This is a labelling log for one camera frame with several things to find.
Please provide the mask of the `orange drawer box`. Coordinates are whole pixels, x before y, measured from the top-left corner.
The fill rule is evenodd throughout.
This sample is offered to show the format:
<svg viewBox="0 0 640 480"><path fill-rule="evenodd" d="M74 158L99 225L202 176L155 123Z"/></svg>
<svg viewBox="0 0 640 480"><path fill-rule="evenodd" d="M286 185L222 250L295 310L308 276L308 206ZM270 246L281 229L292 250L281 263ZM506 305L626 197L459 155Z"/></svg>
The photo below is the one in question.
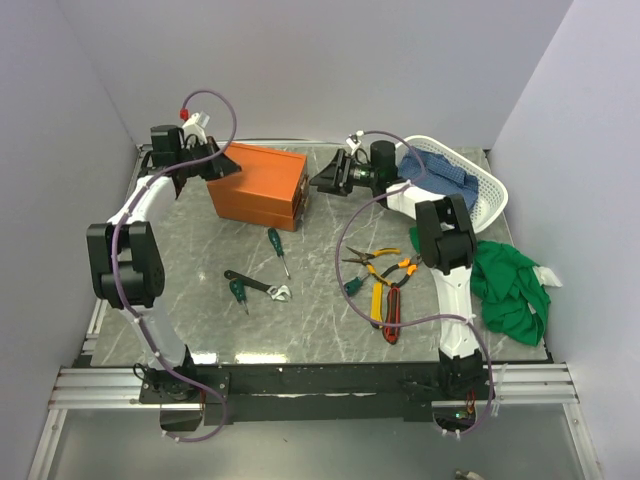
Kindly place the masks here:
<svg viewBox="0 0 640 480"><path fill-rule="evenodd" d="M237 142L226 155L241 171L207 183L217 215L296 231L308 199L307 156Z"/></svg>

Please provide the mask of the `long green screwdriver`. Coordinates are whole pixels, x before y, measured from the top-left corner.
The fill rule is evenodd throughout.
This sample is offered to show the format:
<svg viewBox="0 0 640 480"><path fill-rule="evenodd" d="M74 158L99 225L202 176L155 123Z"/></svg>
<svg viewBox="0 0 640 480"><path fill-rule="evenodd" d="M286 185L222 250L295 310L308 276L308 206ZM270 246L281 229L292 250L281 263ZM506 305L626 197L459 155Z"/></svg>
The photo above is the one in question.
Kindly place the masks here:
<svg viewBox="0 0 640 480"><path fill-rule="evenodd" d="M277 257L282 261L286 277L290 279L291 274L286 264L284 249L283 249L281 238L278 231L275 228L271 227L267 230L267 235L271 245L273 246L276 252Z"/></svg>

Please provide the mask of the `yellow needle-nose pliers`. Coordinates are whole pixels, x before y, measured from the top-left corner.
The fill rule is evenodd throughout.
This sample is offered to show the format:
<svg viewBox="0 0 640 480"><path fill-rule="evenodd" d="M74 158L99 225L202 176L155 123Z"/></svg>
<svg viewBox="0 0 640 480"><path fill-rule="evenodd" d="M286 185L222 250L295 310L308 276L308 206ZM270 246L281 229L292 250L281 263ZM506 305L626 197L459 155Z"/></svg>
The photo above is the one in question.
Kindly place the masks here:
<svg viewBox="0 0 640 480"><path fill-rule="evenodd" d="M342 259L342 262L356 263L364 266L367 269L367 272L378 282L389 285L390 282L382 277L379 274L371 261L383 255L391 255L391 254L400 254L401 251L397 248L383 248L379 250L375 250L374 252L360 252L351 247L347 247L347 249L355 255L354 258Z"/></svg>

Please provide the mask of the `stubby green screwdriver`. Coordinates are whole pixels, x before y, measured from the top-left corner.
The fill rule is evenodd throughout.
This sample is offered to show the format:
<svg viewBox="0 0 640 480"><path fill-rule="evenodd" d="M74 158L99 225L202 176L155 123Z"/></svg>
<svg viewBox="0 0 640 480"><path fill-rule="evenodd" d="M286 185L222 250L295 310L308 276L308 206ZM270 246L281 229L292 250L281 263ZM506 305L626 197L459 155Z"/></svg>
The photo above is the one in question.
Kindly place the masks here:
<svg viewBox="0 0 640 480"><path fill-rule="evenodd" d="M348 297L356 295L363 287L368 275L355 276L343 284L344 291Z"/></svg>

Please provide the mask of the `small green screwdriver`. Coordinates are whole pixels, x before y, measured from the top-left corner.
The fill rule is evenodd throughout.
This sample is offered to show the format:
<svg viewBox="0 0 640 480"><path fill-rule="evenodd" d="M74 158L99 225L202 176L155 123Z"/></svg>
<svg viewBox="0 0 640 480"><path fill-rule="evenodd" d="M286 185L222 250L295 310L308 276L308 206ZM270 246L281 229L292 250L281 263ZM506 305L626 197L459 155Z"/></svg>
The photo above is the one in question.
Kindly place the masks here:
<svg viewBox="0 0 640 480"><path fill-rule="evenodd" d="M244 283L238 278L233 278L229 281L229 288L238 304L242 306L245 314L248 315L249 309Z"/></svg>

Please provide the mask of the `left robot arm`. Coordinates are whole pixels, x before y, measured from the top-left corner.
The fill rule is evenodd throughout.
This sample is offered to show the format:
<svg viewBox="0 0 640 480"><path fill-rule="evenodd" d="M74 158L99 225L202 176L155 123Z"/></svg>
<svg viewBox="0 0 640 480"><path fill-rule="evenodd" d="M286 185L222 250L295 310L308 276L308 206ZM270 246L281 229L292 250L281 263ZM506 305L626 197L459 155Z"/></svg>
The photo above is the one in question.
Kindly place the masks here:
<svg viewBox="0 0 640 480"><path fill-rule="evenodd" d="M96 296L128 320L146 365L170 370L162 386L178 402L196 395L199 378L182 367L189 351L162 300L166 277L153 225L189 179L215 181L240 171L240 165L197 123L155 126L151 150L145 154L131 195L109 220L90 225L86 232Z"/></svg>

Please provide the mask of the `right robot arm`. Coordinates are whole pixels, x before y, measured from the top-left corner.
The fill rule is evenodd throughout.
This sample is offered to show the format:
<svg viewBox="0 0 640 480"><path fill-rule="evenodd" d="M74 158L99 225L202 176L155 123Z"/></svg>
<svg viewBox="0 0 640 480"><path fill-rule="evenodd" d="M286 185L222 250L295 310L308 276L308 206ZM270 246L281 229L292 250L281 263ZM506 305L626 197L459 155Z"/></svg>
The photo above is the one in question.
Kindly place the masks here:
<svg viewBox="0 0 640 480"><path fill-rule="evenodd" d="M457 399L469 391L469 370L482 365L486 348L473 324L471 274L477 240L464 198L443 196L419 188L402 177L396 164L397 146L379 140L371 144L369 161L357 160L360 144L347 139L350 152L340 149L332 161L310 180L318 191L348 196L354 187L367 187L373 200L416 222L418 260L431 270L436 285L441 320L439 390Z"/></svg>

